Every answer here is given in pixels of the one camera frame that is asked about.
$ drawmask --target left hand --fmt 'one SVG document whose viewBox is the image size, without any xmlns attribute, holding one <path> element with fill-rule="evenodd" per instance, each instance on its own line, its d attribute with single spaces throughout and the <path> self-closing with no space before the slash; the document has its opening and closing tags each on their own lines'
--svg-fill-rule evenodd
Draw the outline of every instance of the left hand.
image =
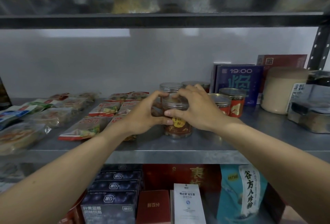
<svg viewBox="0 0 330 224">
<path fill-rule="evenodd" d="M 139 102 L 132 111 L 122 120 L 125 122 L 125 126 L 132 135 L 138 135 L 146 132 L 152 126 L 157 124 L 173 125 L 173 121 L 167 117 L 153 117 L 151 113 L 155 110 L 153 106 L 161 109 L 161 104 L 155 100 L 159 97 L 168 96 L 168 93 L 164 93 L 156 90 L 146 99 Z"/>
</svg>

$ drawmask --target white label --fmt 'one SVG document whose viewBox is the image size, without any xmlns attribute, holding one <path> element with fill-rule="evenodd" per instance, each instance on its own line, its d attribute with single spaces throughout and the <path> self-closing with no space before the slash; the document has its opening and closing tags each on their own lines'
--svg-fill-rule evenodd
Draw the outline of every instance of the white label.
<svg viewBox="0 0 330 224">
<path fill-rule="evenodd" d="M 290 99 L 289 99 L 288 104 L 287 104 L 287 112 L 288 112 L 289 108 L 291 107 L 292 100 L 293 99 L 298 99 L 303 94 L 305 84 L 306 83 L 295 83 L 292 86 Z"/>
<path fill-rule="evenodd" d="M 259 171 L 252 166 L 239 166 L 240 175 L 243 183 L 243 197 L 241 214 L 248 216 L 258 212 L 260 200 L 260 175 Z"/>
</svg>

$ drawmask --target finger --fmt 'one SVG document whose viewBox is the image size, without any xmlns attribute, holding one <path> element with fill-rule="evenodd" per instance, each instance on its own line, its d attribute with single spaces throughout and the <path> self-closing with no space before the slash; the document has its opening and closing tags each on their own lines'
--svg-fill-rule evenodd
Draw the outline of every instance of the finger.
<svg viewBox="0 0 330 224">
<path fill-rule="evenodd" d="M 156 124 L 173 125 L 173 121 L 167 117 L 153 117 L 152 122 L 154 125 Z"/>
</svg>

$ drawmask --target food package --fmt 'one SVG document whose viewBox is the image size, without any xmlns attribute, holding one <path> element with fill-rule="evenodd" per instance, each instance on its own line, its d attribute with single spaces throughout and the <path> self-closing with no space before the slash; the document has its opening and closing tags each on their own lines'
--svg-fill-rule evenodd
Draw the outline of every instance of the food package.
<svg viewBox="0 0 330 224">
<path fill-rule="evenodd" d="M 128 97 L 129 93 L 117 93 L 117 94 L 112 94 L 110 97 L 105 99 L 105 101 L 108 102 L 120 102 L 120 101 L 125 101 L 126 98 Z"/>
<path fill-rule="evenodd" d="M 124 102 L 120 107 L 118 114 L 128 114 L 138 103 L 139 101 Z"/>
<path fill-rule="evenodd" d="M 121 120 L 121 119 L 123 119 L 123 118 L 125 118 L 125 115 L 115 115 L 112 119 L 111 119 L 111 121 L 110 121 L 110 123 L 109 124 L 113 124 L 113 123 L 115 123 L 115 122 L 117 122 L 117 121 L 119 121 L 119 120 Z M 129 137 L 126 137 L 125 139 L 124 139 L 124 141 L 135 141 L 136 140 L 136 135 L 131 135 L 131 136 L 129 136 Z"/>
<path fill-rule="evenodd" d="M 18 154 L 44 138 L 51 129 L 45 124 L 18 123 L 0 132 L 0 155 Z"/>
<path fill-rule="evenodd" d="M 221 194 L 217 221 L 255 223 L 267 181 L 251 164 L 221 164 Z"/>
<path fill-rule="evenodd" d="M 149 96 L 149 92 L 130 92 L 125 101 L 142 101 Z"/>
<path fill-rule="evenodd" d="M 120 106 L 120 102 L 100 103 L 91 112 L 89 112 L 88 115 L 90 117 L 112 117 L 114 114 L 118 113 Z"/>
<path fill-rule="evenodd" d="M 0 111 L 0 130 L 4 129 L 6 126 L 12 122 L 17 121 L 24 115 L 36 110 L 37 105 L 31 106 L 11 106 L 10 108 Z"/>
<path fill-rule="evenodd" d="M 83 110 L 88 105 L 88 98 L 86 97 L 68 97 L 55 104 L 54 108 L 73 108 L 75 110 Z"/>
<path fill-rule="evenodd" d="M 50 108 L 32 115 L 26 121 L 43 123 L 51 128 L 62 127 L 72 119 L 73 112 L 72 108 Z"/>
<path fill-rule="evenodd" d="M 108 125 L 109 117 L 84 117 L 72 127 L 64 131 L 58 139 L 63 141 L 78 141 L 94 137 Z"/>
<path fill-rule="evenodd" d="M 50 99 L 54 99 L 57 101 L 63 101 L 65 99 L 67 99 L 69 96 L 70 96 L 70 93 L 56 94 L 56 95 L 52 95 L 50 97 Z"/>
</svg>

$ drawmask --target right hand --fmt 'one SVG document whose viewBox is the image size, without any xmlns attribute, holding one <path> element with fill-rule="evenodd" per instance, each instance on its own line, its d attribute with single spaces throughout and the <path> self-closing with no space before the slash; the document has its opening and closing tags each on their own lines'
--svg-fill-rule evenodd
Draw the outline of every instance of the right hand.
<svg viewBox="0 0 330 224">
<path fill-rule="evenodd" d="M 180 89 L 177 94 L 187 98 L 189 109 L 166 110 L 164 114 L 168 117 L 182 118 L 197 129 L 212 132 L 228 123 L 242 123 L 237 118 L 226 116 L 199 84 L 188 85 L 185 89 Z"/>
</svg>

